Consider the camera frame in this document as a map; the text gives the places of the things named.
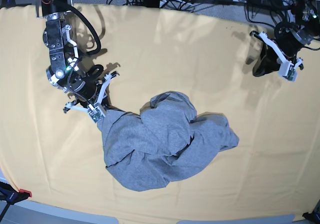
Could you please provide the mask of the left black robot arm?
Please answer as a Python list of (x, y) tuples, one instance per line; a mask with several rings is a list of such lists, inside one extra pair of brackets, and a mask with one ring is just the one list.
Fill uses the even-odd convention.
[(252, 74), (254, 77), (276, 72), (294, 82), (297, 70), (303, 70), (301, 49), (309, 49), (312, 41), (320, 39), (320, 0), (267, 0), (271, 11), (285, 12), (282, 20), (273, 27), (273, 37), (264, 31), (251, 31), (250, 36), (263, 43)]

